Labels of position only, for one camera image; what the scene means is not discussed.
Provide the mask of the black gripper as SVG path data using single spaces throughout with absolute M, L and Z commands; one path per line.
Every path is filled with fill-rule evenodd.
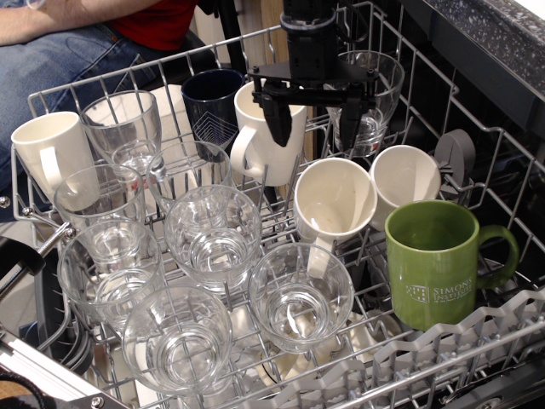
M 312 102 L 341 106 L 339 133 L 344 150 L 353 147 L 362 116 L 376 104 L 378 75 L 348 65 L 338 56 L 338 41 L 358 43 L 337 22 L 339 1 L 284 1 L 280 25 L 287 35 L 289 60 L 250 70 L 254 102 L 261 106 L 276 144 L 287 147 L 291 105 Z

